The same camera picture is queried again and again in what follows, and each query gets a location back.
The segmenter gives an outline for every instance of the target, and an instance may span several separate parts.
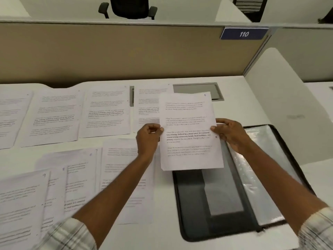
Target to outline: plaid sleeve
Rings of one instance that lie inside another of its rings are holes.
[[[97,250],[97,247],[85,224],[68,218],[52,226],[31,250]]]
[[[326,207],[311,215],[299,233],[302,250],[333,250],[333,209]]]

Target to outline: blue sign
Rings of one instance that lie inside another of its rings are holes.
[[[220,39],[226,40],[260,40],[268,31],[268,28],[232,28],[225,27]]]

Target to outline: sleeve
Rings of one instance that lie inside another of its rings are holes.
[[[299,233],[301,250],[333,250],[333,209],[326,207],[311,215]]]
[[[97,250],[97,247],[85,224],[68,218],[52,226],[31,250]]]

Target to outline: beige partition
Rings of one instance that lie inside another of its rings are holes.
[[[242,75],[264,42],[223,26],[0,23],[0,83]]]
[[[333,25],[322,28],[278,28],[263,52],[276,48],[303,81],[333,81]]]

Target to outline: forearm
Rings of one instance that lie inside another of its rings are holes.
[[[97,248],[109,233],[150,162],[150,158],[138,156],[113,182],[73,215],[73,218],[87,226]]]
[[[312,214],[327,207],[256,144],[244,152],[244,157],[296,235]]]

